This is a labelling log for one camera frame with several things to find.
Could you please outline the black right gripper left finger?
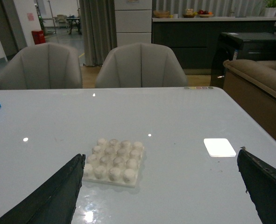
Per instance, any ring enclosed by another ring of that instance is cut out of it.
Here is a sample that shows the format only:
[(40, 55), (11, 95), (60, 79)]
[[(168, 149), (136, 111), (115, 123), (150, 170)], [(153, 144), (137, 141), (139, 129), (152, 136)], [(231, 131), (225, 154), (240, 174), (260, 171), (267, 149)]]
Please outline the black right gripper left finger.
[(0, 224), (70, 224), (82, 186), (85, 155), (77, 154), (28, 197), (0, 217)]

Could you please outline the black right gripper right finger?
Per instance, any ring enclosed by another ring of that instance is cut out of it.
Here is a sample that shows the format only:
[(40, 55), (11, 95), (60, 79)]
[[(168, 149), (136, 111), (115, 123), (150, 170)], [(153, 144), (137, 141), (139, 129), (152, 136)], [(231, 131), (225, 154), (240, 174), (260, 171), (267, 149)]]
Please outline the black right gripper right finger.
[(239, 151), (237, 165), (261, 222), (276, 224), (276, 168), (245, 149)]

